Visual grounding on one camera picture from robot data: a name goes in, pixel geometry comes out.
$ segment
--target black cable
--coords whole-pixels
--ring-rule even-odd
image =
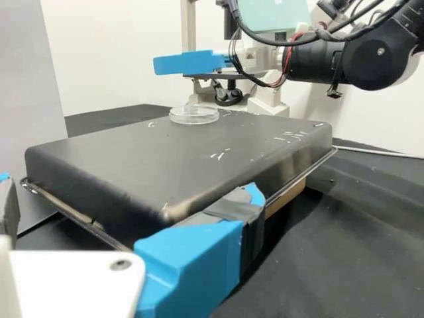
[[[386,12],[382,13],[378,17],[376,22],[374,22],[372,25],[368,25],[368,26],[366,26],[366,27],[364,27],[364,28],[362,28],[362,29],[360,29],[356,32],[350,33],[350,34],[348,34],[348,35],[346,35],[342,38],[330,35],[329,40],[333,41],[333,42],[348,42],[348,41],[352,41],[352,40],[355,40],[357,38],[360,38],[361,36],[364,36],[366,33],[378,28],[380,25],[382,25],[387,20],[392,18],[408,2],[409,2],[409,0],[402,0],[399,3],[396,3],[393,7],[388,9]]]
[[[383,11],[383,10],[375,10],[375,11],[372,13],[371,17],[370,17],[370,22],[368,22],[368,25],[371,25],[371,23],[372,23],[372,21],[374,20],[374,17],[375,17],[376,15],[381,15],[381,14],[383,14],[383,13],[384,13],[384,11]]]
[[[256,78],[254,75],[245,72],[245,70],[243,69],[243,66],[240,62],[240,59],[237,56],[237,52],[236,52],[237,38],[238,38],[239,32],[241,32],[239,28],[236,30],[236,32],[234,32],[233,36],[230,39],[229,50],[228,50],[230,62],[233,63],[236,71],[239,74],[244,75],[246,79],[252,81],[256,85],[259,85],[260,87],[269,87],[269,88],[279,88],[279,87],[281,87],[283,82],[284,82],[283,77],[281,78],[280,83],[278,83],[278,82],[277,82],[277,84],[266,83],[266,82]]]
[[[333,28],[330,28],[328,30],[329,34],[332,34],[334,32],[337,32],[339,30],[341,30],[342,28],[346,27],[347,25],[349,25],[351,22],[356,21],[357,19],[359,19],[360,17],[362,17],[363,15],[365,15],[366,13],[370,12],[372,9],[374,9],[375,7],[377,7],[380,3],[382,3],[385,0],[375,0],[374,2],[372,2],[371,4],[367,5],[365,8],[363,8],[361,11],[359,11],[357,14],[353,15],[351,18],[347,19],[346,21],[343,21],[341,24],[334,26]],[[304,39],[302,40],[296,40],[294,42],[288,42],[288,41],[273,41],[273,40],[268,40],[266,38],[262,38],[261,36],[258,36],[257,34],[255,34],[253,31],[251,31],[241,20],[240,16],[235,14],[233,12],[233,16],[235,21],[237,22],[237,24],[239,25],[239,27],[243,30],[244,33],[246,33],[249,37],[253,38],[254,40],[266,44],[266,45],[270,45],[270,46],[298,46],[298,45],[304,45],[304,44],[309,44],[312,42],[315,42],[317,40],[320,39],[320,37],[318,36],[318,34],[315,34],[313,36],[304,36]]]
[[[356,10],[358,10],[359,6],[364,2],[364,0],[359,0],[359,2],[354,6],[352,12],[350,13],[350,17],[353,17],[356,13]]]

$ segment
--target white panel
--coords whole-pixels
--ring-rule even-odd
[[[0,317],[21,318],[22,313],[13,277],[10,249],[11,239],[0,235]]]
[[[26,175],[29,146],[66,138],[39,0],[0,4],[0,171]],[[53,210],[17,185],[23,231]]]
[[[23,318],[132,318],[145,265],[128,252],[12,251]],[[116,262],[129,267],[112,270]]]

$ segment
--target white cable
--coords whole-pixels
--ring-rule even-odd
[[[336,146],[333,145],[335,148],[339,150],[346,150],[346,151],[354,151],[354,152],[363,152],[366,154],[379,154],[382,156],[389,156],[389,157],[398,157],[398,158],[410,158],[410,159],[419,159],[424,160],[424,157],[422,156],[415,156],[413,154],[400,154],[399,152],[388,152],[388,151],[380,151],[380,150],[369,150],[369,149],[363,149],[363,148],[354,148],[354,147],[345,147],[345,146]]]

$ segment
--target screw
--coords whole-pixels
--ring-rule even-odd
[[[116,262],[112,263],[111,270],[118,271],[118,270],[126,270],[131,266],[131,262],[129,260],[117,260]]]

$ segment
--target petri dish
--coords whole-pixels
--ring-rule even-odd
[[[218,109],[210,106],[184,105],[170,110],[170,120],[181,125],[206,125],[218,119]]]

